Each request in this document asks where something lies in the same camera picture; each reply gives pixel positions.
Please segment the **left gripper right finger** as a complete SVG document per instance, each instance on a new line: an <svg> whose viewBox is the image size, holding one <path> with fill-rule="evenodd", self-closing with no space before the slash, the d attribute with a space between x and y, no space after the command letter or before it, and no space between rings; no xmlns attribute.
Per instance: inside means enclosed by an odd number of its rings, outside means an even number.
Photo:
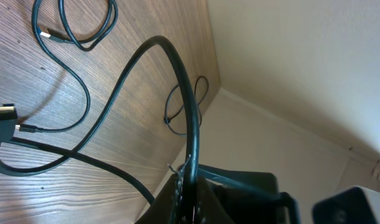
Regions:
<svg viewBox="0 0 380 224"><path fill-rule="evenodd" d="M197 180L194 223L234 224L203 177Z"/></svg>

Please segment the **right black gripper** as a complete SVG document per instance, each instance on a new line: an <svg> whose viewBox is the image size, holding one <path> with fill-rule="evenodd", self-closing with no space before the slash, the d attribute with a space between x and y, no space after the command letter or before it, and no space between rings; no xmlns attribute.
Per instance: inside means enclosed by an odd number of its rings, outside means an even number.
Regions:
<svg viewBox="0 0 380 224"><path fill-rule="evenodd" d="M224 170L199 165L209 196L217 200L234 223L300 223L297 201L281 192L277 178L268 172Z"/></svg>

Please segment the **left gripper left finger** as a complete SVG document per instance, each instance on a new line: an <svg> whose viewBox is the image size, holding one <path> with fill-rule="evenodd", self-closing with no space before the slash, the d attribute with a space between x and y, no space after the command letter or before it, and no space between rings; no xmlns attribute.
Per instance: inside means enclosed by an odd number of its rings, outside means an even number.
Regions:
<svg viewBox="0 0 380 224"><path fill-rule="evenodd" d="M172 174L154 203L136 224L179 224L182 183L178 174Z"/></svg>

